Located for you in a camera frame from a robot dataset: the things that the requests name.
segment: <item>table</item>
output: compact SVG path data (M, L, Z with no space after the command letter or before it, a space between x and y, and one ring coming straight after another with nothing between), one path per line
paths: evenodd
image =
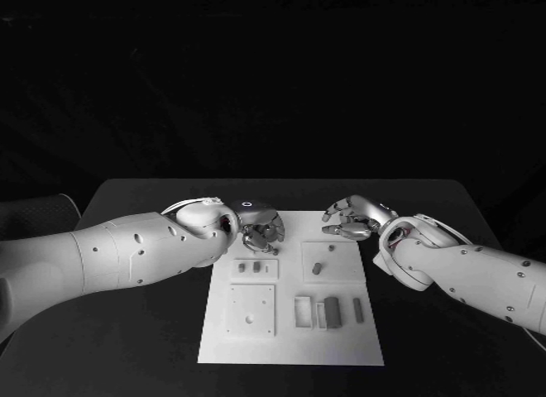
M76 229L183 199L259 199L278 210L317 211L351 194L400 216L429 215L500 248L465 188L439 179L111 179ZM371 265L376 243L358 247L384 367L197 364L206 267L89 294L36 316L0 361L0 396L544 395L546 356L523 330L435 285L425 292L403 287Z

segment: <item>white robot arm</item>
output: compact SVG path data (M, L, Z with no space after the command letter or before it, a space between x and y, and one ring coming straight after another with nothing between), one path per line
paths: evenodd
M278 254L275 209L198 198L50 236L0 242L0 343L43 310L85 294L149 285L213 264L237 233L252 251Z
M377 232L374 264L403 285L423 291L435 282L462 304L546 336L544 263L474 245L435 219L422 214L400 218L358 195L328 208L322 221L338 211L341 224L322 231L357 241Z

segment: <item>small part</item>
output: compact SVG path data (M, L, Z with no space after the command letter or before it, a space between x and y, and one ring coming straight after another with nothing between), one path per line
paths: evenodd
M360 323L364 322L364 318L363 318L363 308L360 306L360 299L358 298L353 299L353 305L354 305L356 322L360 324Z
M317 302L317 326L318 329L327 330L327 317L324 314L324 303Z
M294 326L301 329L312 329L311 297L294 297Z
M324 315L327 319L327 328L341 327L341 310L338 308L338 298L328 296L324 299Z
M312 266L312 274L318 275L321 273L321 264L317 262Z

